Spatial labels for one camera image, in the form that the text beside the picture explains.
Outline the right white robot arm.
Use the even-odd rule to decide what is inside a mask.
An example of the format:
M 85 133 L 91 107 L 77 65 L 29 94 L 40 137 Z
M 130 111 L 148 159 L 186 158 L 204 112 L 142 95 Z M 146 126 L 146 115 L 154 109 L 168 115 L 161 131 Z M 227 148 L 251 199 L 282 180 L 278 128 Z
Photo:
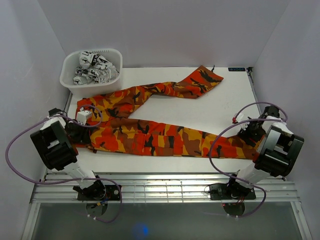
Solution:
M 280 118 L 280 110 L 269 105 L 264 108 L 258 121 L 246 123 L 237 136 L 251 147 L 257 155 L 252 163 L 230 178 L 225 192 L 232 198 L 245 198 L 253 192 L 253 185 L 268 177 L 286 177 L 293 169 L 305 142 L 294 134 Z

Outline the orange camouflage trousers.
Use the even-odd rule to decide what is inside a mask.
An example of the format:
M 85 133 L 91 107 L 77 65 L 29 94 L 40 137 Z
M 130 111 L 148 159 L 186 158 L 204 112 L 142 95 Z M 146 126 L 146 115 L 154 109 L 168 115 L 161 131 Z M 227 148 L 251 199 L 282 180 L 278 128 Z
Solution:
M 90 151 L 105 151 L 139 156 L 202 157 L 252 160 L 257 148 L 238 136 L 217 137 L 205 131 L 179 125 L 132 119 L 129 116 L 151 96 L 163 95 L 197 99 L 223 80 L 204 66 L 179 82 L 167 81 L 132 86 L 112 93 L 83 98 L 77 112 L 93 106 L 89 125 L 98 125 L 90 133 Z

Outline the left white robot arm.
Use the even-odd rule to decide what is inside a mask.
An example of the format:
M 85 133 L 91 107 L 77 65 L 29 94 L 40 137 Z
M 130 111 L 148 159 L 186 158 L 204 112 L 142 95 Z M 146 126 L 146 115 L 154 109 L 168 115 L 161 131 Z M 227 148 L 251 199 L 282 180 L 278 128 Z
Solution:
M 73 189 L 90 200 L 102 200 L 107 190 L 93 170 L 79 164 L 76 145 L 89 145 L 90 133 L 94 129 L 88 120 L 92 116 L 89 110 L 82 110 L 76 119 L 68 117 L 61 109 L 53 108 L 49 112 L 40 130 L 30 138 L 44 165 L 49 170 L 63 171 L 76 179 L 78 186 Z

